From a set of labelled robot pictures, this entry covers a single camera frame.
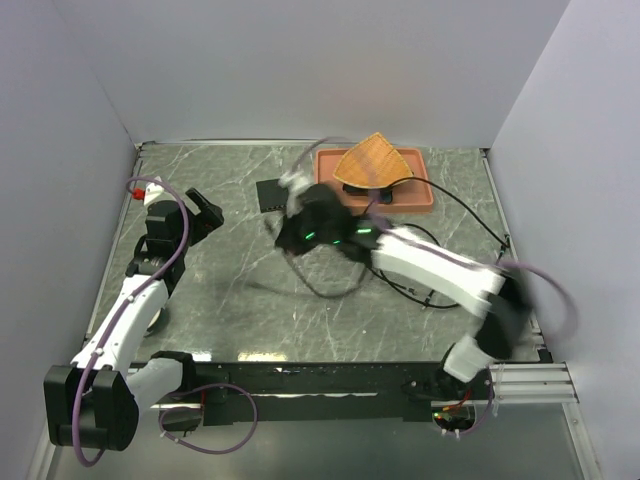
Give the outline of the black network switch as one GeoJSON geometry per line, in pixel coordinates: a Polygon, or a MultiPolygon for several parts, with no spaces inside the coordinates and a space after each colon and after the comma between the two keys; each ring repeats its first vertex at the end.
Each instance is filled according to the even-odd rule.
{"type": "Polygon", "coordinates": [[[256,190],[260,211],[282,211],[287,217],[292,217],[301,211],[301,195],[312,185],[311,179],[300,172],[285,172],[278,179],[258,181],[256,190]]]}

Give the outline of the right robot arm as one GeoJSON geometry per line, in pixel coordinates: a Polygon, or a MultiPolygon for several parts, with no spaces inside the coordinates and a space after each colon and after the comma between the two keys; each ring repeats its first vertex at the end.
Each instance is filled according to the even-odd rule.
{"type": "Polygon", "coordinates": [[[517,269],[477,262],[381,217],[356,215],[324,183],[292,175],[279,184],[287,200],[277,248],[300,256],[319,245],[331,246],[353,262],[441,293],[478,319],[478,328],[464,334],[444,357],[437,374],[444,396],[463,396],[480,371],[513,357],[532,311],[517,269]]]}

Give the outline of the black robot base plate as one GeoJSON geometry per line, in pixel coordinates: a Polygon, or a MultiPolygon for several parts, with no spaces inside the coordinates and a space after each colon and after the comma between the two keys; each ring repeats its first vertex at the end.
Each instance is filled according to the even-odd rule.
{"type": "Polygon", "coordinates": [[[462,383],[437,362],[198,362],[191,384],[166,401],[194,405],[207,426],[235,422],[429,422],[436,403],[488,401],[487,370],[462,383]]]}

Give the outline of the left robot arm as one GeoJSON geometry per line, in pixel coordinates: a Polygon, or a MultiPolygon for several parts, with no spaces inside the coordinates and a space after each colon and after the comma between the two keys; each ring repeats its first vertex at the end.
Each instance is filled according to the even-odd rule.
{"type": "Polygon", "coordinates": [[[159,184],[135,195],[144,201],[146,232],[117,300],[71,363],[51,367],[44,378],[49,439],[56,446],[122,451],[156,402],[166,395],[185,402],[198,389],[195,362],[184,352],[158,352],[136,373],[129,368],[185,271],[189,247],[221,227],[223,213],[194,188],[186,195],[196,212],[159,184]]]}

